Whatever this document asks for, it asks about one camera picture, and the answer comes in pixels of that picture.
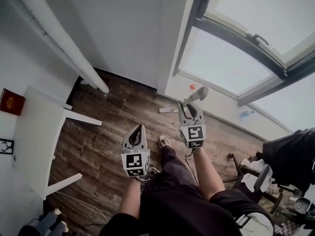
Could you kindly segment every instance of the white pipe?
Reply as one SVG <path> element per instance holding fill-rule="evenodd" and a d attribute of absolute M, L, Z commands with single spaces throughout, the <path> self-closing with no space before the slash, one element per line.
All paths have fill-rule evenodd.
<path fill-rule="evenodd" d="M 29 26 L 35 31 L 35 33 L 42 38 L 42 40 L 74 71 L 76 71 L 87 83 L 93 88 L 97 88 L 94 82 L 80 70 L 69 56 L 59 47 L 59 45 L 51 38 L 45 29 L 40 25 L 38 20 L 31 14 L 31 12 L 25 7 L 22 0 L 7 0 L 10 5 L 16 10 L 16 12 L 29 24 Z"/>
<path fill-rule="evenodd" d="M 82 55 L 79 48 L 63 29 L 54 13 L 45 0 L 22 0 L 26 7 L 31 11 L 41 26 L 54 39 L 54 41 L 64 50 L 74 64 L 80 68 L 104 93 L 109 92 L 108 86 L 99 77 L 90 63 Z"/>

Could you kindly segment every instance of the window handle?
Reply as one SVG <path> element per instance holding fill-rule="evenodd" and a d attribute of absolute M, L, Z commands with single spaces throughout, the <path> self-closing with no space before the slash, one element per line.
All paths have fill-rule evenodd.
<path fill-rule="evenodd" d="M 260 36 L 259 34 L 257 34 L 257 33 L 254 36 L 252 36 L 249 33 L 246 33 L 246 35 L 250 39 L 250 41 L 255 43 L 255 44 L 259 44 L 257 39 L 260 38 L 262 41 L 264 41 L 266 43 L 266 45 L 269 45 L 268 41 L 266 39 L 264 39 L 262 36 Z"/>

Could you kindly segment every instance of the white table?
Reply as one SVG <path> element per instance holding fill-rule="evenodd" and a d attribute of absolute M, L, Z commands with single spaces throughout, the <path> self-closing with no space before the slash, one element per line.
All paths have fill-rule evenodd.
<path fill-rule="evenodd" d="M 78 173 L 48 186 L 51 163 L 65 119 L 71 118 L 99 126 L 102 122 L 70 111 L 71 106 L 30 86 L 25 98 L 22 114 L 17 118 L 14 131 L 13 158 L 16 161 L 13 165 L 30 187 L 45 200 L 46 196 L 82 178 L 82 174 Z"/>

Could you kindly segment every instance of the bottle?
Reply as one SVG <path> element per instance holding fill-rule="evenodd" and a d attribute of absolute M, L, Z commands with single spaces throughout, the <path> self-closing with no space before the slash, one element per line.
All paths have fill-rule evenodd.
<path fill-rule="evenodd" d="M 241 112 L 240 117 L 241 119 L 244 119 L 245 117 L 250 116 L 253 113 L 254 113 L 254 110 L 247 110 L 247 111 Z"/>

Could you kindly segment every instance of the red book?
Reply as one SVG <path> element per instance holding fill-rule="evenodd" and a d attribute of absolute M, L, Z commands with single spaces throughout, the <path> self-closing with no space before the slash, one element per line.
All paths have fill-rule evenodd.
<path fill-rule="evenodd" d="M 20 116 L 24 102 L 25 98 L 23 96 L 4 88 L 0 100 L 0 110 Z"/>

